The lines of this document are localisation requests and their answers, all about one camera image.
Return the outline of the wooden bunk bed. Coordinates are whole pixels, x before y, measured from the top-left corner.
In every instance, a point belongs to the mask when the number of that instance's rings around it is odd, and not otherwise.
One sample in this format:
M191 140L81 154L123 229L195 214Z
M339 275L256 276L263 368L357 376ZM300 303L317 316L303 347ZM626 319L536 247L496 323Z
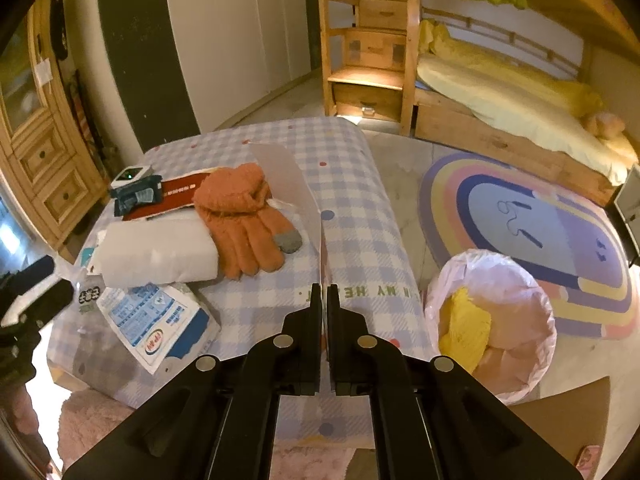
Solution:
M639 58L639 37L613 0L529 0L593 44ZM416 57L416 137L497 159L607 204L638 165L636 144L597 93L448 35L422 21Z

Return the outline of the checkered blue cloth table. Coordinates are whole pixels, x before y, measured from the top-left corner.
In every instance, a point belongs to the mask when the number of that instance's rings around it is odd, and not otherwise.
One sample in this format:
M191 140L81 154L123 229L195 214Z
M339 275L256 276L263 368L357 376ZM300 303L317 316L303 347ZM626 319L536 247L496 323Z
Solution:
M147 151L189 205L89 235L96 272L53 323L51 365L138 408L198 356L244 356L330 283L367 331L425 358L416 281L367 140L316 117L199 134Z

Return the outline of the orange knit gloves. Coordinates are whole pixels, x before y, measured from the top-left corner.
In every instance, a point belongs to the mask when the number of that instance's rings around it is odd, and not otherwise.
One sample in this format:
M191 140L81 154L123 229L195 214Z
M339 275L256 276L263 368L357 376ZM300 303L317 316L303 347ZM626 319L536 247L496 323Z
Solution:
M280 270L303 245L293 223L270 205L265 174L248 162L215 169L194 193L194 207L218 249L228 280Z

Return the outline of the brown cardboard sheet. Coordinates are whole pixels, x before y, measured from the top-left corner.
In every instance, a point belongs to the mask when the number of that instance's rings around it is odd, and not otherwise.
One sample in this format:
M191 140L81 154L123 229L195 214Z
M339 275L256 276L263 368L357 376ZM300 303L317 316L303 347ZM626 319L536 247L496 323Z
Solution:
M602 446L610 412L611 381L602 377L554 396L511 405L512 412L575 466L580 450Z

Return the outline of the yellow crumpled trash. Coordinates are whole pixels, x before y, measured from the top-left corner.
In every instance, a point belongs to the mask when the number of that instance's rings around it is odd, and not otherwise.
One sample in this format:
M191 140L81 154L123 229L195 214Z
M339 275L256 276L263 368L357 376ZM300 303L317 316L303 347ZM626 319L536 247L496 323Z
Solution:
M473 373L488 347L490 313L475 304L466 287L449 296L440 312L448 315L448 330L438 342L440 353Z

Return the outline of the blue white milk carton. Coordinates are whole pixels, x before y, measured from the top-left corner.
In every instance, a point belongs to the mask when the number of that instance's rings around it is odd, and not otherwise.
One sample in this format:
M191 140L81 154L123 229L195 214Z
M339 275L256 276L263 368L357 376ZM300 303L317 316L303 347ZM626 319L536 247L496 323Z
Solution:
M182 283L107 287L96 305L142 368L163 379L179 373L220 333L206 304Z

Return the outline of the pink plush toy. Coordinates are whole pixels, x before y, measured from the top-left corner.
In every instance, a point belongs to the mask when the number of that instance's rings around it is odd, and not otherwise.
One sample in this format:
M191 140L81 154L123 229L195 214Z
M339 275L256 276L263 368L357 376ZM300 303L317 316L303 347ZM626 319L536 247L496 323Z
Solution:
M613 140L621 136L626 128L622 118L609 112L584 116L582 126L596 138L604 140Z

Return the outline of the dark teal pouch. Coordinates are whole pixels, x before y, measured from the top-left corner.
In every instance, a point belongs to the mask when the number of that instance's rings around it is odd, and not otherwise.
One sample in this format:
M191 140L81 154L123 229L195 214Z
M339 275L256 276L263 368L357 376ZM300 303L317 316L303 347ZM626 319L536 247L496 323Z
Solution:
M139 206L157 204L163 198L162 177L150 174L110 191L114 200L114 216L123 217Z

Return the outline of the red booklet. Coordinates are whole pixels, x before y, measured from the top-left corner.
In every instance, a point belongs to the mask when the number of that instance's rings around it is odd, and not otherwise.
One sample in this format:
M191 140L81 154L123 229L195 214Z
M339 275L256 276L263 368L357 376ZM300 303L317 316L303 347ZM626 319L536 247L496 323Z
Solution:
M151 219L194 205L194 193L210 175L210 170L191 172L180 177L160 181L160 200L152 204L137 205L122 220Z

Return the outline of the pink-lined trash bin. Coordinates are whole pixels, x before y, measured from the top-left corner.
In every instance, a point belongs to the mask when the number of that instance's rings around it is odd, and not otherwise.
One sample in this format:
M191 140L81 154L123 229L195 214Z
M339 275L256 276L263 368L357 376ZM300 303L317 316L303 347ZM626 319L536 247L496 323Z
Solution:
M548 295L513 259L486 249L451 257L428 284L424 318L433 351L448 330L446 299L461 287L492 318L488 347L471 375L505 404L529 395L549 369L558 333Z

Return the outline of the white wardrobe with black dots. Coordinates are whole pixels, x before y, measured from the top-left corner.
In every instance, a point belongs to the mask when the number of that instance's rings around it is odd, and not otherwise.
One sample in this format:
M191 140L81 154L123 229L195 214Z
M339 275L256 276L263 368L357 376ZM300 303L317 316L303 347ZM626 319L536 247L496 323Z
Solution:
M167 0L191 107L203 132L311 71L306 0Z

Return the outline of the pink smartphone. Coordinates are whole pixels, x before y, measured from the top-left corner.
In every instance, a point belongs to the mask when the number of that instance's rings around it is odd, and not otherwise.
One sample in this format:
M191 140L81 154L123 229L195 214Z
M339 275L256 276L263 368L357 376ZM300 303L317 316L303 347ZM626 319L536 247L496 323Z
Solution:
M596 473L598 468L602 446L590 444L584 446L575 460L575 467L584 480L589 480Z

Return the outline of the translucent plastic sheet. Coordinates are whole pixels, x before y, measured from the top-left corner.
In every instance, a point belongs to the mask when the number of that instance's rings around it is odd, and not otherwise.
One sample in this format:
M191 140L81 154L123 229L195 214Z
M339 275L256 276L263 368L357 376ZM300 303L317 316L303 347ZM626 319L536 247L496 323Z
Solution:
M321 211L294 155L281 144L251 143L250 150L270 185L273 198L289 204L302 220L303 227L318 256L319 283L331 281Z

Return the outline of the yellow bedding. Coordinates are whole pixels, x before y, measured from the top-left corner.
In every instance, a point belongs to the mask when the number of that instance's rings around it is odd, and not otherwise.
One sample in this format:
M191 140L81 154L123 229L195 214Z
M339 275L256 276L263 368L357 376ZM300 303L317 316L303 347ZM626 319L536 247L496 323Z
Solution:
M416 78L421 84L467 107L486 125L567 154L612 185L624 183L638 164L625 131L604 140L582 126L586 115L611 113L588 84L516 65L451 37L445 24L432 20L420 23L418 52Z

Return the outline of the rainbow oval rug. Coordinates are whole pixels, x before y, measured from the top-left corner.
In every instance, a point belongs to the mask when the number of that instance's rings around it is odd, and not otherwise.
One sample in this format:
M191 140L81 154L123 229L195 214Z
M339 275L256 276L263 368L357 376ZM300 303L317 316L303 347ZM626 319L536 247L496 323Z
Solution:
M638 282L616 229L590 200L455 152L424 174L419 212L437 264L473 248L512 258L549 296L559 332L624 339L638 327Z

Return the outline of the grey nightstand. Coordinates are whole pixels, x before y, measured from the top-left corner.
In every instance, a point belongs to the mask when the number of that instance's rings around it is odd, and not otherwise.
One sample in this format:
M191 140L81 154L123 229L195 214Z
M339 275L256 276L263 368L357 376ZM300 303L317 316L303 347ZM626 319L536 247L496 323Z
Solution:
M626 181L613 200L616 229L630 266L639 264L640 170L638 165L628 171Z

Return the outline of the white device with green lights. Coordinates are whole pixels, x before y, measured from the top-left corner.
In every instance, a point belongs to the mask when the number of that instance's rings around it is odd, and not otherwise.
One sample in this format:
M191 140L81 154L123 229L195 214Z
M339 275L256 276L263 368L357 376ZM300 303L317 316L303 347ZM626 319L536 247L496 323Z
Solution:
M132 182L137 182L152 173L153 168L149 165L128 166L124 168L111 182L110 189L116 190L116 188L122 188L123 186Z

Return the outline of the wooden cabinet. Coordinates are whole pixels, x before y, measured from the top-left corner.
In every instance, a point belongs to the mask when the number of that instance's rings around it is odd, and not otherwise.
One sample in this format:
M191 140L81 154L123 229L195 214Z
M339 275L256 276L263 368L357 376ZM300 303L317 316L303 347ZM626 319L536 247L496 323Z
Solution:
M53 0L36 0L1 49L1 177L28 225L69 262L70 236L107 199L52 42Z

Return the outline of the white foam block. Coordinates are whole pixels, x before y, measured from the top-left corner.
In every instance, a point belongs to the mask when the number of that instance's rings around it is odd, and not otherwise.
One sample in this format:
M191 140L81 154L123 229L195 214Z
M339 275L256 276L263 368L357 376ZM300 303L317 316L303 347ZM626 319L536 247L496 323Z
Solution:
M111 288L211 281L218 270L218 249L200 219L115 222L88 263Z

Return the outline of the wooden stair drawers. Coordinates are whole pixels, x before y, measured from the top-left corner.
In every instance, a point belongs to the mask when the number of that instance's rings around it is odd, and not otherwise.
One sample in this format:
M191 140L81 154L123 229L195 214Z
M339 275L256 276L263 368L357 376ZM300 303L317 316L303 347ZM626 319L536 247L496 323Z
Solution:
M421 0L319 0L324 114L411 130Z

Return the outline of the pink fluffy rug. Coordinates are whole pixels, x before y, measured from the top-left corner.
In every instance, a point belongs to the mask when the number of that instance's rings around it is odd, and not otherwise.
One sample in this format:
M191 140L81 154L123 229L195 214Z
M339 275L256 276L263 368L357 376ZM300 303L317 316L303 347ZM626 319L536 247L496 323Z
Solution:
M99 391L73 392L63 403L58 424L58 456L66 471L99 440L134 412Z

